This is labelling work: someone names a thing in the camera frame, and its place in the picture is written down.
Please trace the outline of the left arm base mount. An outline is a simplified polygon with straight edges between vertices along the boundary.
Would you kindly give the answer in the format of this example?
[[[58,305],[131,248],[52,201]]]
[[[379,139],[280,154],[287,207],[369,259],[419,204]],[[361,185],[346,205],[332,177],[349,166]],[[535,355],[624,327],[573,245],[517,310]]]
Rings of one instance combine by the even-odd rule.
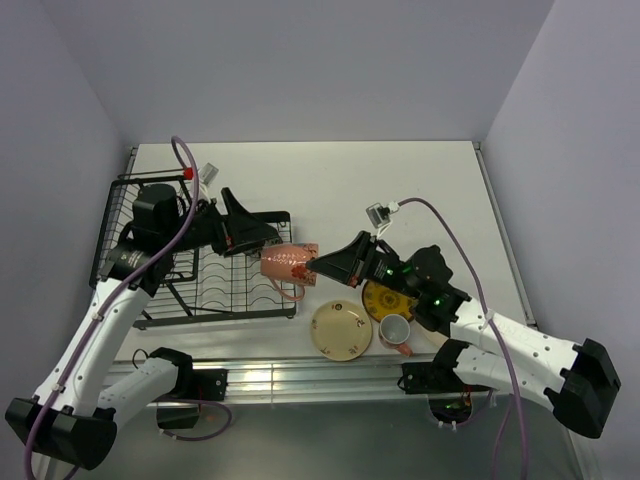
[[[180,403],[180,400],[200,400],[221,403],[226,395],[228,370],[223,368],[196,369],[186,389],[161,397],[156,408],[156,423],[164,430],[194,428],[204,418],[205,406],[200,403]]]

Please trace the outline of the orange floral mug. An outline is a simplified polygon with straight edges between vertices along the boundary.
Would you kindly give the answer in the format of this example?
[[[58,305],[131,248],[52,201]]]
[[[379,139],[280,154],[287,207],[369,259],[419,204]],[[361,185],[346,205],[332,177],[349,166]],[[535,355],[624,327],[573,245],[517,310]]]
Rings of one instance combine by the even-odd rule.
[[[317,274],[307,267],[307,263],[318,257],[316,243],[278,244],[268,246],[260,252],[260,273],[268,278],[272,288],[284,299],[298,302],[305,296],[306,287],[314,287]],[[300,293],[286,293],[282,283],[299,287]]]

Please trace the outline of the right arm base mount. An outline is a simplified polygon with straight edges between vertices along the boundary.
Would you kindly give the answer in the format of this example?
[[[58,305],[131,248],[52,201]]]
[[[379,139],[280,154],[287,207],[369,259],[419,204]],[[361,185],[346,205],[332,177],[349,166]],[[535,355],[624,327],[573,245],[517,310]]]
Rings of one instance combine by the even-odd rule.
[[[463,383],[434,362],[405,362],[397,387],[406,395],[427,395],[431,416],[443,424],[460,425],[494,404],[488,387]]]

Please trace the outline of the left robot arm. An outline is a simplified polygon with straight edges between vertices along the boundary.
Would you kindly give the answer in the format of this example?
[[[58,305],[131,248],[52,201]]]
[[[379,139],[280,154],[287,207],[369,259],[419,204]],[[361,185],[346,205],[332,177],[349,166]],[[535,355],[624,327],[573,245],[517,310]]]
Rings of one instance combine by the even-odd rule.
[[[247,211],[229,189],[226,211],[179,197],[174,186],[140,186],[131,219],[109,252],[86,315],[55,368],[29,398],[15,398],[5,419],[24,443],[27,478],[35,453],[92,470],[111,450],[117,432],[149,403],[183,399],[195,386],[190,355],[159,348],[133,374],[104,389],[123,340],[159,288],[169,282],[174,257],[210,247],[222,257],[280,242],[272,213]]]

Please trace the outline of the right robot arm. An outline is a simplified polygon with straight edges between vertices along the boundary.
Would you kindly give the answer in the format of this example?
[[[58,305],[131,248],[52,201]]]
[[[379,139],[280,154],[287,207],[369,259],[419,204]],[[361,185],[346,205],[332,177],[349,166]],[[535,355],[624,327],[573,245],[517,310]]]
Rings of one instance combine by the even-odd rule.
[[[417,323],[446,338],[431,363],[441,388],[465,384],[502,391],[546,408],[583,437],[601,437],[621,387],[605,346],[590,338],[556,338],[489,310],[451,285],[453,273],[438,246],[403,260],[362,231],[348,246],[306,266],[350,287],[372,281],[413,299]]]

